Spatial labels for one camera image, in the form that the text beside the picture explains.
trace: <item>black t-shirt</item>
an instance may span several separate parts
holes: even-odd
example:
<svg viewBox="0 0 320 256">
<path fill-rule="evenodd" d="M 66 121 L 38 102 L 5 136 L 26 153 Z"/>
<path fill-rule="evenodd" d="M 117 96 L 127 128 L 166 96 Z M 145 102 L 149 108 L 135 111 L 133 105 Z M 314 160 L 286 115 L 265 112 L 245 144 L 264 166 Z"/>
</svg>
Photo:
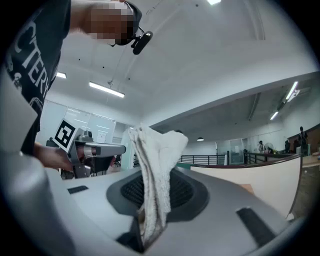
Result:
<svg viewBox="0 0 320 256">
<path fill-rule="evenodd" d="M 305 131 L 299 133 L 298 140 L 301 145 L 307 144 L 307 138 L 308 138 L 308 135 Z"/>
<path fill-rule="evenodd" d="M 7 52 L 5 64 L 12 86 L 38 114 L 21 149 L 28 155 L 33 154 L 45 97 L 57 74 L 70 8 L 70 0 L 48 1 L 30 17 Z"/>
</svg>

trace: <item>wooden floor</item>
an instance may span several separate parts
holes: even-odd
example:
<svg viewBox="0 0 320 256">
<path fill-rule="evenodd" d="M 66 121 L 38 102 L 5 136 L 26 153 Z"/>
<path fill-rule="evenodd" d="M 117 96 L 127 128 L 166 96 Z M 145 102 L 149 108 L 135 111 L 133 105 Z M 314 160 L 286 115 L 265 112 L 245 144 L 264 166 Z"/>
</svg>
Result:
<svg viewBox="0 0 320 256">
<path fill-rule="evenodd" d="M 319 189 L 319 166 L 302 168 L 298 194 L 292 210 L 295 219 L 308 215 L 315 203 L 315 200 L 319 199 Z"/>
</svg>

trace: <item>folded cloth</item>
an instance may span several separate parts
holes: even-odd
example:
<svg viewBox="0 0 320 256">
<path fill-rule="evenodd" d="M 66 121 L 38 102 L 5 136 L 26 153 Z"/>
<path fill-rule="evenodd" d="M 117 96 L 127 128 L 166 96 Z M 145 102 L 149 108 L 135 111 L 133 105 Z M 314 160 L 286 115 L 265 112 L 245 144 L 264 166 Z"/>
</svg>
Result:
<svg viewBox="0 0 320 256">
<path fill-rule="evenodd" d="M 144 247 L 148 247 L 166 226 L 170 206 L 170 171 L 185 149 L 188 138 L 169 131 L 161 134 L 141 124 L 128 130 L 139 160 L 144 203 L 139 213 L 140 233 Z"/>
</svg>

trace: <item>black speaker grille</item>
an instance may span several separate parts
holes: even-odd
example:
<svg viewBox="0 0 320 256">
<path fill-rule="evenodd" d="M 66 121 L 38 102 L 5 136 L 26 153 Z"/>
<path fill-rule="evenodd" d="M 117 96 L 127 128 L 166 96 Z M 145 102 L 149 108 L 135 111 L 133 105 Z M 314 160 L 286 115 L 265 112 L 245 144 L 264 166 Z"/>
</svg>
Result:
<svg viewBox="0 0 320 256">
<path fill-rule="evenodd" d="M 144 202 L 145 186 L 142 175 L 121 187 L 121 194 L 138 208 Z M 174 172 L 170 172 L 170 205 L 171 209 L 187 203 L 194 195 L 193 187 Z"/>
</svg>

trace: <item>ceiling pipe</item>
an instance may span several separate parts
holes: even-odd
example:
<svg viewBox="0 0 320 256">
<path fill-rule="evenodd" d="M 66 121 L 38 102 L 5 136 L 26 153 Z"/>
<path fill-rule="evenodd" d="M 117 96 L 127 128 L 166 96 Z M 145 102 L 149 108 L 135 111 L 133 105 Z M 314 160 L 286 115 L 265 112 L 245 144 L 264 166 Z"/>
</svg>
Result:
<svg viewBox="0 0 320 256">
<path fill-rule="evenodd" d="M 249 117 L 248 117 L 248 120 L 251 121 L 252 117 L 254 116 L 254 113 L 256 111 L 256 108 L 257 108 L 257 105 L 259 103 L 259 100 L 260 100 L 260 95 L 261 95 L 261 92 L 257 93 L 254 97 L 254 102 L 253 102 L 253 105 L 252 105 L 252 108 L 251 108 L 251 112 L 249 114 Z"/>
</svg>

